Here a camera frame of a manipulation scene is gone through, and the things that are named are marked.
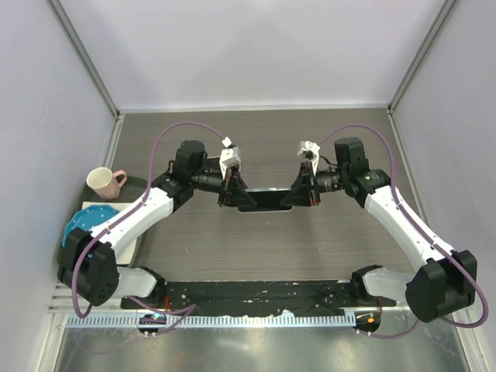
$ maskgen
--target cable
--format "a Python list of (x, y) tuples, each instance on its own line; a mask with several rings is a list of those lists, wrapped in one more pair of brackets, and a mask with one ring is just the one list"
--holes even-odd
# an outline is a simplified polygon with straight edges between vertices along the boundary
[(434, 240), (429, 236), (429, 234), (424, 231), (424, 229), (414, 220), (414, 218), (408, 213), (406, 208), (401, 204), (400, 199), (398, 197), (398, 193), (396, 191), (396, 165), (394, 164), (394, 155), (393, 155), (393, 150), (391, 148), (391, 145), (389, 142), (386, 140), (384, 135), (379, 132), (377, 129), (374, 127), (365, 125), (365, 124), (349, 124), (347, 126), (342, 126), (336, 130), (333, 130), (331, 133), (327, 134), (319, 143), (318, 145), (321, 146), (329, 137), (334, 136), (336, 133), (340, 132), (341, 130), (347, 129), (347, 128), (364, 128), (370, 130), (372, 133), (374, 133), (379, 139), (382, 141), (382, 143), (386, 146), (387, 154), (389, 156), (389, 162), (391, 165), (391, 193), (393, 194), (393, 199), (394, 202), (396, 203), (397, 207), (399, 210), (403, 213), (405, 218), (412, 224), (412, 226), (417, 230), (417, 232), (423, 236), (427, 242), (431, 245), (432, 248), (437, 250), (439, 253), (441, 253), (464, 277), (467, 279), (469, 284), (474, 288), (474, 290), (477, 292), (479, 295), (479, 298), (481, 299), (480, 301), (482, 302), (482, 315), (479, 320), (473, 323), (469, 324), (464, 324), (464, 323), (458, 323), (454, 322), (451, 319), (447, 319), (446, 317), (442, 317), (442, 319), (451, 324), (452, 326), (457, 326), (460, 328), (476, 328), (478, 326), (482, 326), (486, 320), (487, 317), (489, 316), (489, 304), (487, 303), (487, 299), (485, 294), (483, 293), (481, 287), (477, 282), (472, 278), (472, 276), (449, 254), (447, 253), (443, 248), (441, 248), (438, 244), (434, 243)]
[(375, 339), (400, 339), (401, 337), (404, 337), (404, 336), (407, 336), (409, 335), (410, 333), (412, 333), (413, 331), (415, 331), (415, 329), (417, 328), (417, 326), (419, 325), (419, 320), (416, 319), (415, 320), (415, 323), (413, 323), (413, 325), (407, 329), (406, 331), (402, 332), (402, 333), (399, 333), (397, 335), (391, 335), (391, 336), (387, 336), (387, 335), (376, 335), (375, 333), (371, 333), (370, 335), (365, 332), (365, 331), (360, 331), (360, 333), (362, 335), (367, 335), (369, 337), (374, 337)]
[(164, 137), (166, 133), (168, 133), (169, 131), (171, 131), (172, 129), (174, 129), (178, 126), (187, 126), (187, 125), (200, 126), (202, 128), (205, 128), (205, 129), (212, 131), (217, 136), (219, 136), (221, 139), (225, 138), (225, 136), (221, 132), (219, 132), (217, 129), (213, 128), (212, 126), (209, 126), (208, 124), (204, 124), (202, 122), (176, 122), (175, 124), (172, 124), (171, 126), (168, 126), (166, 129), (164, 129), (164, 131), (158, 136), (158, 138), (155, 140), (155, 143), (153, 144), (152, 153), (150, 155), (150, 162), (148, 165), (148, 182), (146, 184), (146, 190), (145, 190), (145, 193), (143, 195), (143, 199), (141, 200), (141, 202), (138, 205), (136, 205), (133, 209), (131, 209), (129, 212), (127, 212), (123, 217), (117, 219), (114, 223), (109, 225), (107, 229), (103, 229), (99, 234), (97, 234), (97, 236), (95, 236), (90, 241), (90, 243), (83, 249), (83, 251), (81, 252), (81, 254), (79, 255), (79, 257), (76, 261), (76, 264), (74, 265), (74, 272), (72, 274), (72, 280), (71, 280), (72, 305), (74, 306), (74, 312), (76, 313), (76, 315), (79, 318), (82, 318), (82, 319), (86, 318), (89, 315), (91, 308), (92, 308), (92, 305), (89, 305), (88, 309), (83, 314), (81, 312), (81, 309), (79, 307), (79, 303), (77, 300), (78, 299), (78, 286), (77, 286), (78, 285), (78, 276), (79, 276), (79, 270), (81, 269), (81, 265), (83, 264), (84, 258), (86, 257), (86, 255), (88, 254), (90, 249), (96, 244), (96, 242), (98, 242), (106, 233), (110, 233), (112, 231), (112, 229), (114, 229), (119, 223), (121, 223), (122, 221), (124, 221), (125, 219), (130, 217), (133, 213), (135, 213), (138, 209), (140, 209), (143, 204), (145, 204), (146, 200), (148, 199), (148, 195), (150, 194), (151, 187), (152, 187), (153, 162), (155, 161), (155, 153), (157, 151), (157, 148), (158, 148), (160, 141), (162, 140), (162, 137)]

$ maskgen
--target metal floor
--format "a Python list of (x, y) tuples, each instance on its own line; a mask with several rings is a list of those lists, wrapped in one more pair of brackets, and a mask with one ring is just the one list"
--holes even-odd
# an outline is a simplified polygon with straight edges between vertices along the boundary
[[(413, 321), (404, 312), (385, 312), (383, 317), (381, 332), (387, 334), (402, 332)], [(467, 371), (453, 332), (440, 320), (392, 341), (336, 328), (176, 330), (156, 339), (131, 339), (139, 333), (130, 329), (68, 329), (55, 371)], [(92, 350), (111, 351), (94, 355)]]
[[(300, 140), (319, 141), (348, 123), (378, 128), (395, 149), (398, 186), (415, 205), (385, 109), (189, 112), (126, 115), (112, 169), (146, 178), (153, 142), (168, 125), (207, 122), (242, 150), (242, 175), (251, 188), (284, 187), (298, 175)], [(347, 130), (364, 144), (370, 166), (389, 173), (386, 149), (365, 129)], [(154, 175), (167, 169), (183, 140), (201, 140), (210, 155), (220, 154), (219, 139), (204, 129), (182, 127), (167, 134), (157, 152)], [(334, 158), (331, 139), (321, 155)], [(406, 256), (382, 225), (343, 192), (326, 194), (314, 208), (243, 214), (219, 208), (213, 194), (196, 195), (146, 235), (138, 264), (171, 281), (347, 279), (371, 264), (410, 271)]]

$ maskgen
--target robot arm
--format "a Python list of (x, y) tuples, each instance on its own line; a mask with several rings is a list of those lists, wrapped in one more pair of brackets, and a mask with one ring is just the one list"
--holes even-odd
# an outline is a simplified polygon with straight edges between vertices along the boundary
[(355, 137), (339, 139), (335, 142), (335, 150), (338, 164), (326, 173), (334, 175), (337, 189), (344, 189), (385, 227), (405, 252), (414, 271), (414, 274), (403, 274), (378, 265), (365, 267), (352, 274), (357, 295), (365, 299), (381, 296), (406, 303), (423, 322), (431, 322), (472, 305), (474, 288), (433, 246), (437, 245), (452, 256), (473, 279), (477, 276), (475, 257), (468, 250), (456, 252), (440, 239), (397, 190), (402, 208), (433, 243), (417, 231), (396, 204), (389, 177), (382, 170), (369, 169), (361, 141)]

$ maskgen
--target black tray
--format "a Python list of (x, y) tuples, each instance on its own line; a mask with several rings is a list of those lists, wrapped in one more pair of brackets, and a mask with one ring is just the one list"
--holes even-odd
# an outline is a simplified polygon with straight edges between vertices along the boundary
[[(117, 199), (111, 200), (110, 202), (117, 202), (117, 203), (132, 203), (134, 202), (137, 198), (141, 196), (141, 194), (145, 191), (146, 189), (146, 180), (139, 178), (139, 177), (133, 177), (133, 176), (128, 176), (127, 177), (127, 182), (122, 186), (121, 193)], [(81, 210), (81, 207), (83, 205), (83, 202), (106, 202), (106, 200), (103, 200), (100, 198), (98, 195), (95, 194), (93, 190), (91, 190), (86, 184), (83, 187), (83, 191), (79, 195), (79, 198), (77, 199), (77, 202), (75, 203), (72, 213), (71, 213), (71, 218), (73, 215), (75, 215), (77, 212)], [(138, 257), (138, 252), (141, 250), (141, 247), (144, 242), (144, 237), (145, 237), (146, 232), (144, 232), (141, 236), (138, 237), (136, 240), (136, 248), (134, 250), (133, 258), (131, 259), (131, 262), (129, 265), (126, 265), (126, 267), (135, 267), (136, 265), (136, 258)], [(62, 250), (64, 247), (62, 246), (62, 241), (60, 241), (59, 244), (59, 250)]]

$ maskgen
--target metal frame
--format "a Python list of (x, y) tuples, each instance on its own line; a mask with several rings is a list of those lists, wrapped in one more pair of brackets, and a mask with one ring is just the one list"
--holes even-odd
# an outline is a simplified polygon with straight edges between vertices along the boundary
[(448, 18), (451, 16), (451, 14), (453, 14), (453, 10), (456, 8), (458, 2), (459, 0), (445, 0), (443, 5), (441, 5), (441, 9), (437, 13), (434, 22), (425, 35), (424, 40), (422, 41), (422, 44), (420, 45), (420, 48), (415, 55), (415, 58), (410, 63), (410, 66), (408, 67), (406, 74), (398, 87), (398, 90), (396, 91), (396, 93), (394, 93), (391, 104), (388, 107), (390, 111), (393, 112), (398, 107), (398, 103), (401, 101), (403, 94), (410, 86), (413, 78), (417, 74), (417, 71), (421, 67), (423, 60), (432, 49), (434, 42), (441, 33), (441, 30), (446, 24)]
[(115, 106), (115, 103), (112, 100), (112, 97), (109, 91), (107, 90), (107, 87), (103, 83), (100, 74), (98, 73), (93, 62), (91, 61), (91, 58), (88, 52), (86, 51), (86, 48), (84, 48), (84, 45), (81, 42), (78, 33), (76, 33), (76, 30), (74, 29), (74, 26), (71, 20), (69, 19), (69, 16), (65, 12), (64, 7), (60, 3), (60, 0), (46, 0), (46, 3), (52, 9), (55, 18), (57, 18), (60, 27), (62, 28), (67, 38), (69, 39), (69, 42), (71, 43), (72, 47), (74, 48), (74, 51), (79, 57), (79, 60), (81, 61), (84, 69), (86, 70), (86, 72), (88, 72), (88, 76), (90, 77), (91, 81), (93, 81), (93, 84), (95, 84), (98, 93), (100, 93), (101, 97), (105, 101), (108, 110), (112, 113), (112, 116), (117, 119), (117, 117), (119, 116), (119, 110)]
[[(77, 32), (74, 29), (72, 22), (69, 19), (69, 16), (64, 10), (64, 7), (61, 5), (60, 0), (46, 0), (49, 7), (52, 9), (57, 21), (60, 23), (61, 28), (69, 39), (74, 51), (79, 57), (84, 69), (87, 71), (88, 76), (95, 84), (99, 94), (102, 99), (105, 101), (105, 104), (108, 107), (108, 110), (112, 113), (112, 116), (115, 118), (114, 126), (112, 127), (112, 131), (110, 133), (110, 137), (108, 140), (107, 150), (105, 152), (105, 156), (103, 159), (103, 165), (106, 167), (111, 167), (112, 162), (115, 156), (115, 149), (117, 147), (117, 143), (119, 141), (119, 135), (122, 129), (122, 124), (124, 120), (124, 115), (121, 113), (143, 113), (143, 112), (211, 112), (211, 111), (258, 111), (258, 110), (288, 110), (288, 109), (365, 109), (365, 108), (384, 108), (387, 109), (391, 126), (400, 150), (401, 158), (405, 165), (405, 169), (408, 175), (408, 180), (410, 185), (412, 186), (412, 191), (415, 197), (416, 205), (418, 206), (418, 213), (421, 218), (428, 222), (429, 217), (427, 216), (428, 211), (425, 210), (422, 204), (422, 198), (419, 192), (418, 185), (415, 182), (415, 172), (412, 170), (412, 167), (408, 161), (408, 152), (405, 148), (405, 142), (403, 140), (403, 136), (401, 134), (401, 130), (398, 126), (398, 120), (395, 116), (395, 109), (398, 107), (399, 102), (401, 101), (403, 95), (407, 91), (408, 87), (412, 83), (415, 78), (417, 72), (422, 66), (422, 62), (425, 60), (429, 51), (433, 48), (435, 41), (439, 34), (441, 33), (444, 25), (447, 20), (453, 14), (453, 10), (456, 8), (459, 0), (445, 0), (443, 5), (441, 6), (436, 18), (434, 19), (433, 24), (429, 28), (424, 40), (422, 41), (421, 46), (418, 49), (415, 58), (410, 63), (405, 76), (403, 77), (401, 83), (398, 86), (397, 91), (394, 94), (394, 97), (391, 100), (389, 105), (305, 105), (305, 106), (248, 106), (248, 107), (198, 107), (198, 108), (172, 108), (172, 109), (161, 109), (161, 110), (123, 110), (120, 112), (113, 99), (110, 95), (108, 89), (106, 88), (102, 78), (100, 77), (96, 67), (91, 61), (91, 58), (88, 55), (87, 50), (84, 47), (84, 44), (81, 42), (81, 39)], [(64, 335), (64, 330), (66, 328), (67, 321), (69, 319), (69, 315), (67, 314), (71, 310), (72, 302), (69, 297), (70, 290), (66, 287), (61, 288), (60, 284), (57, 285), (56, 291), (54, 292), (52, 299), (52, 303), (50, 304), (49, 317), (51, 321), (50, 331), (47, 334), (46, 342), (43, 348), (43, 352), (40, 356), (40, 364), (38, 367), (39, 372), (48, 372), (53, 371), (55, 367), (55, 363), (57, 361), (57, 356), (60, 350), (60, 345), (62, 343), (62, 338)], [(119, 308), (119, 304), (117, 303), (109, 303), (108, 306), (103, 306), (100, 309), (95, 309), (95, 315), (98, 316), (98, 313), (112, 313), (112, 314), (120, 314), (125, 315), (126, 311), (123, 311)], [(470, 319), (470, 313), (465, 310), (460, 312), (460, 314), (456, 315), (456, 319), (461, 322), (470, 322), (473, 319)], [(465, 350), (467, 360), (469, 362), (470, 368), (472, 370), (483, 371), (489, 370), (488, 361), (484, 357), (481, 356), (481, 345), (480, 340), (477, 338), (477, 334), (475, 331), (470, 329), (459, 329), (458, 331), (461, 343), (463, 344), (463, 349)]]

